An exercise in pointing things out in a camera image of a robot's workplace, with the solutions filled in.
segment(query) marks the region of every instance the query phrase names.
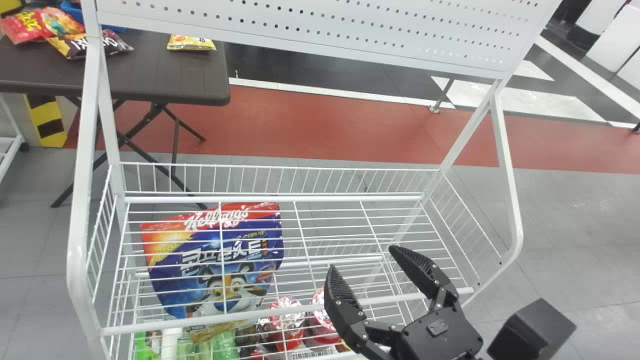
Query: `black folding table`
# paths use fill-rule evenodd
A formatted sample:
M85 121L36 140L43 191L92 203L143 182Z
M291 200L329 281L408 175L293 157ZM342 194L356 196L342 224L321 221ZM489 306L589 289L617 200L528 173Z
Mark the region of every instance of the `black folding table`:
M177 155L179 127L201 141L205 137L178 119L167 105L197 104L224 106L230 101L229 78L224 46L216 42L217 51L168 51L169 35L148 31L127 30L122 40L134 47L130 53L107 57L111 96L114 109L125 101L147 101L150 110L128 132L118 132L119 146L128 145L150 163L158 161L137 146L132 137L156 116L165 112L175 122L172 163ZM67 60L48 43L13 45L8 38L0 40L0 92L66 97L80 107L84 75L83 60ZM95 170L106 161L103 154L93 163ZM185 184L166 167L156 168L171 177L181 189ZM57 208L73 192L71 184L52 204Z

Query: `tiger cartoon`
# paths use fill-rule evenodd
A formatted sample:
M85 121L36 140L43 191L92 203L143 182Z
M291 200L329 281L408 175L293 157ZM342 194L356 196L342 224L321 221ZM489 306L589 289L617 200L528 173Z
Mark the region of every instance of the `tiger cartoon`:
M186 307L187 317L224 313L225 304L227 313L239 313L260 307L267 289L249 283L245 275L253 272L254 268L253 263L242 263L236 272L225 274L224 279L220 274L213 274L209 266L200 268L198 282L207 283L207 291L202 298Z

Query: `table top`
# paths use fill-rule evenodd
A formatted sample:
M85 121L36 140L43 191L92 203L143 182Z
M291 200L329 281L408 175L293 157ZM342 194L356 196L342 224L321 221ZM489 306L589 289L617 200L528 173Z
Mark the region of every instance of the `table top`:
M107 56L115 99L224 106L230 90L225 48L168 51L168 34L128 29L119 34L134 47ZM84 60L67 60L48 42L13 45L0 39L0 92L80 96Z

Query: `red floor stripe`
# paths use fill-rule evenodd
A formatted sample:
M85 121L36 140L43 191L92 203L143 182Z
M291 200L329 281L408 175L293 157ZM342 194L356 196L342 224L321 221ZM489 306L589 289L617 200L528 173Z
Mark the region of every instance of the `red floor stripe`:
M179 152L332 160L439 163L470 113L423 106L232 87L223 108L173 104L183 121L207 137L180 131ZM121 131L148 104L128 102L116 112ZM526 117L506 117L518 168L640 174L640 136L627 129ZM66 147L75 147L69 132ZM173 124L162 114L134 138L148 152L171 152ZM103 149L102 141L98 145ZM490 118L483 120L458 164L496 166Z

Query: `kellogg's logo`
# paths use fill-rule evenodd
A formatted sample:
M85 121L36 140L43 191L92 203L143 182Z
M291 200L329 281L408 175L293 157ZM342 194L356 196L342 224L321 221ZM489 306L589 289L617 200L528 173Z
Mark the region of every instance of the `kellogg's logo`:
M224 227L235 227L248 216L249 209L244 205L238 210L231 211L222 211L220 208L213 211L198 211L184 222L184 229L197 231L199 227L207 226L212 228L218 226L219 223L222 223Z

